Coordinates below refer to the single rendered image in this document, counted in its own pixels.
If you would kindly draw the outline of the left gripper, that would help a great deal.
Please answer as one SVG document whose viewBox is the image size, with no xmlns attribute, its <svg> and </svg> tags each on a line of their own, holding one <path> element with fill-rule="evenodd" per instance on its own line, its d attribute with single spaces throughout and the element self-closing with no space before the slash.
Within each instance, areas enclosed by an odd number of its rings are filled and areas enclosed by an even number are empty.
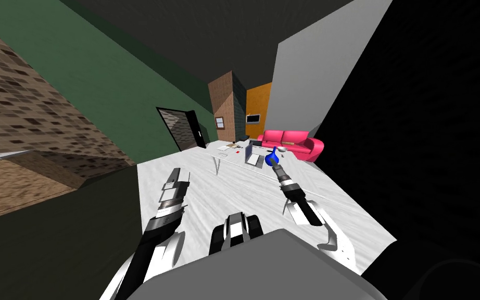
<svg viewBox="0 0 480 300">
<path fill-rule="evenodd" d="M 162 187 L 162 194 L 159 202 L 164 203 L 171 200 L 183 200 L 186 191 L 190 186 L 191 173 L 183 171 L 180 174 L 181 168 L 174 168 L 168 177 L 168 183 Z"/>
</svg>

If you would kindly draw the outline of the blue round vase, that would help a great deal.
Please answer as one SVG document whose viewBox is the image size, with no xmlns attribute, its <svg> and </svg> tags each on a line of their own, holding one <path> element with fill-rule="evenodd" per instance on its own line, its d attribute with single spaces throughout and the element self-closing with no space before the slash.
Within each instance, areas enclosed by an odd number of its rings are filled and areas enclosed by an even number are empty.
<svg viewBox="0 0 480 300">
<path fill-rule="evenodd" d="M 277 166 L 279 164 L 279 157 L 276 154 L 276 152 L 277 152 L 277 147 L 275 146 L 275 147 L 273 147 L 273 150 L 270 151 L 264 157 L 264 162 L 270 167 L 274 167 L 274 166 Z"/>
</svg>

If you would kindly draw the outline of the grey open laptop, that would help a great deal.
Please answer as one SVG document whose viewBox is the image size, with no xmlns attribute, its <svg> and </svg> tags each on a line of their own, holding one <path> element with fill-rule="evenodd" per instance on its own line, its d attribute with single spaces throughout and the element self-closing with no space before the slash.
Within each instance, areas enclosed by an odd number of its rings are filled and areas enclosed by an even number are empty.
<svg viewBox="0 0 480 300">
<path fill-rule="evenodd" d="M 250 141 L 245 147 L 245 164 L 261 169 L 264 164 L 264 156 L 254 153 L 253 149 L 254 143 Z"/>
</svg>

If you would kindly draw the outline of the pink sofa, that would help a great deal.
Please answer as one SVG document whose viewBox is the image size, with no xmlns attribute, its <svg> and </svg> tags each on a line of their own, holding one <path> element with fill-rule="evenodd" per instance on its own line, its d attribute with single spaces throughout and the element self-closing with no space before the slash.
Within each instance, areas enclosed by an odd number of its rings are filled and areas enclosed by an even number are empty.
<svg viewBox="0 0 480 300">
<path fill-rule="evenodd" d="M 321 140 L 309 138 L 308 134 L 308 131 L 266 130 L 258 136 L 257 140 L 261 142 L 262 147 L 283 146 L 299 160 L 315 162 L 324 150 L 324 143 Z"/>
</svg>

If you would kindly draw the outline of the white table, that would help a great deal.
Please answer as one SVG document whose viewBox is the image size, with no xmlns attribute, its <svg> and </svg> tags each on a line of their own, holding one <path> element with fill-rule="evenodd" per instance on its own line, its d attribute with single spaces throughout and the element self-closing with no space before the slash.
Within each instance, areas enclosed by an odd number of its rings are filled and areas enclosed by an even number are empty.
<svg viewBox="0 0 480 300">
<path fill-rule="evenodd" d="M 209 174 L 205 178 L 205 195 L 215 203 L 222 203 L 226 211 L 237 208 L 260 216 L 276 216 L 285 203 L 277 176 L 265 162 L 261 169 L 245 164 L 248 144 L 248 141 L 238 142 L 235 148 L 226 151 L 217 150 L 220 146 L 229 146 L 224 141 L 215 141 L 206 147 L 208 159 L 203 165 Z M 328 210 L 333 201 L 315 186 L 316 180 L 327 183 L 328 177 L 292 153 L 279 153 L 278 156 L 280 164 L 301 186 L 306 198 Z"/>
</svg>

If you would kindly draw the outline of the black door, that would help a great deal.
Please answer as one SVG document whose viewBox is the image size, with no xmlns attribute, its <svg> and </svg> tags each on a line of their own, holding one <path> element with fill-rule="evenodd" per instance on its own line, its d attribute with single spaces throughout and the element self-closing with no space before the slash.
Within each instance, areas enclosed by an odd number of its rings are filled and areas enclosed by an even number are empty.
<svg viewBox="0 0 480 300">
<path fill-rule="evenodd" d="M 157 107 L 157 111 L 179 151 L 185 151 L 194 147 L 206 148 L 194 110 L 182 111 Z"/>
</svg>

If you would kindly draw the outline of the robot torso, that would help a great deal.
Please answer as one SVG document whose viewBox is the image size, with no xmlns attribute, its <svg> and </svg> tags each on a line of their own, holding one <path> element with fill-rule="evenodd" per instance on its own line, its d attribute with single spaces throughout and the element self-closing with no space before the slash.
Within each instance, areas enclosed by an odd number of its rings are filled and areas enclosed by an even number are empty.
<svg viewBox="0 0 480 300">
<path fill-rule="evenodd" d="M 327 252 L 278 229 L 148 279 L 128 300 L 387 300 L 352 269 L 350 240 L 323 218 Z"/>
</svg>

